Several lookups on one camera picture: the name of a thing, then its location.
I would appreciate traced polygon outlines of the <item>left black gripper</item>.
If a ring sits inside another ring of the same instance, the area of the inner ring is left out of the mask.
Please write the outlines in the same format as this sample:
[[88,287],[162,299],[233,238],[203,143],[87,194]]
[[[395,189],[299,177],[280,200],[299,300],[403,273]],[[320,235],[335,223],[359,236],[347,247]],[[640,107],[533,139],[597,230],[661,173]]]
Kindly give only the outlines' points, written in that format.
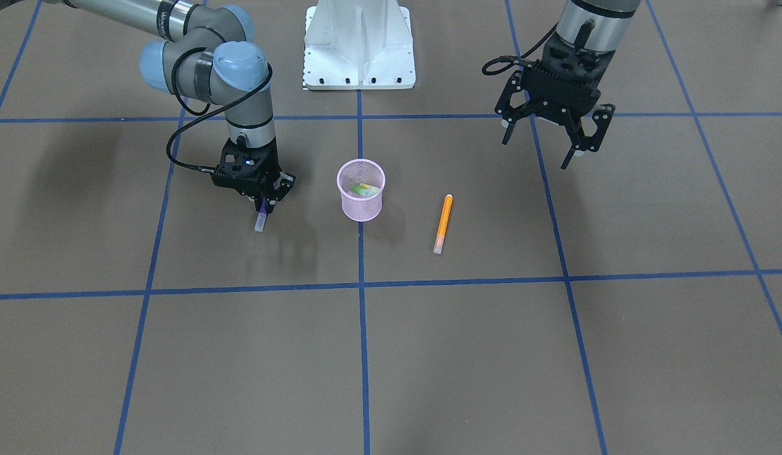
[[[615,116],[615,104],[596,106],[601,97],[599,82],[615,52],[576,49],[565,43],[547,43],[544,51],[543,58],[534,61],[527,59],[528,54],[521,55],[523,70],[515,70],[503,87],[496,104],[496,113],[506,128],[501,144],[507,145],[516,123],[531,115],[561,124],[571,141],[561,164],[561,169],[567,169],[578,152],[596,153],[601,149]],[[528,100],[512,106],[512,97],[523,90]],[[591,110],[596,132],[588,136],[581,118]]]

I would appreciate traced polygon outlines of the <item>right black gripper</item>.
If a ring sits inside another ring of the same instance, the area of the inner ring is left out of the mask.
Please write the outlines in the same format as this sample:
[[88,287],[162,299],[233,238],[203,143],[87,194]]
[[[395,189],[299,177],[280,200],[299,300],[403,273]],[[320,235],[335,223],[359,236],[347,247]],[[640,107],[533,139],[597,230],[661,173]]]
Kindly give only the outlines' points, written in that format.
[[277,204],[295,184],[295,175],[280,172],[277,139],[257,148],[227,140],[212,172],[212,183],[249,196],[255,211],[261,213],[266,209],[263,197],[268,204]]

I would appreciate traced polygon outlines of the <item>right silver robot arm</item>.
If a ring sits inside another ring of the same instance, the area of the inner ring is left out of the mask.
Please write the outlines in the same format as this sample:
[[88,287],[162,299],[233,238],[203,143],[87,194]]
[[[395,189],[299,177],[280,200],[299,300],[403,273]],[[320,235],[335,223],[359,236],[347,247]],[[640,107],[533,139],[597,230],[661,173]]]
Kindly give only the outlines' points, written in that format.
[[[237,5],[209,8],[189,1],[69,1],[117,23],[157,36],[140,53],[142,80],[177,98],[194,120],[172,133],[166,156],[176,166],[211,176],[212,183],[251,199],[269,215],[295,184],[280,165],[274,124],[272,66],[254,43],[252,18]],[[218,164],[180,161],[174,142],[222,115],[228,138]]]

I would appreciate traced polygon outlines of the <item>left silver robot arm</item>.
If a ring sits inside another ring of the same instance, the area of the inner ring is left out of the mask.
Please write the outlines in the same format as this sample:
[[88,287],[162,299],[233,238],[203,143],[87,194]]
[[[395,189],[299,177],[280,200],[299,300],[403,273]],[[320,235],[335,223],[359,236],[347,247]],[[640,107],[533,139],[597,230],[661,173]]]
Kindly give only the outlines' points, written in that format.
[[513,68],[494,110],[507,144],[518,121],[535,116],[565,129],[570,149],[561,168],[585,152],[598,152],[615,115],[600,104],[599,83],[639,6],[637,1],[568,1],[560,20],[539,41],[541,59],[529,52],[501,56],[482,67],[484,75]]

